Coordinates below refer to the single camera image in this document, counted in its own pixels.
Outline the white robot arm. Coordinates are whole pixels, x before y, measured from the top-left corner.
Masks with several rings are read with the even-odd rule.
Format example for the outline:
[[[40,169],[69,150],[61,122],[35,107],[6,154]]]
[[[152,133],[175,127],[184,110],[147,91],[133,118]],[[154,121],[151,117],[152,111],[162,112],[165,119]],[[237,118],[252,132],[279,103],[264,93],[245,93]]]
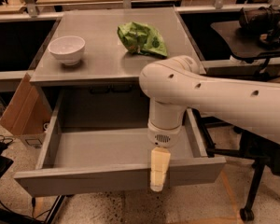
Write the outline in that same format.
[[[224,120],[280,145],[280,83],[205,77],[189,56],[146,65],[139,85],[149,97],[150,188],[161,191],[187,109]]]

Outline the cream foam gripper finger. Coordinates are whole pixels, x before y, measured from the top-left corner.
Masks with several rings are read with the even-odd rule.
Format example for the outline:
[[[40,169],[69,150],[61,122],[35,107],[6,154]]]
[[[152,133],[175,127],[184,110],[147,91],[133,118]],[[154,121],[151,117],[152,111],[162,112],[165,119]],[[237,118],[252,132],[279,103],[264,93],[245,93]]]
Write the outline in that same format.
[[[155,192],[163,189],[170,159],[171,153],[167,148],[155,147],[151,151],[150,188]]]

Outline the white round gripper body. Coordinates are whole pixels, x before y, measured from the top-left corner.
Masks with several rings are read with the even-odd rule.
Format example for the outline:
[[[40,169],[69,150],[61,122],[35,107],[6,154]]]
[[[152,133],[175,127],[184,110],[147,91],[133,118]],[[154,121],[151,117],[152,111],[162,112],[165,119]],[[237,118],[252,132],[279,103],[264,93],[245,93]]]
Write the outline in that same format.
[[[170,148],[173,147],[181,133],[181,127],[172,130],[164,130],[156,127],[151,122],[147,125],[147,137],[156,147]]]

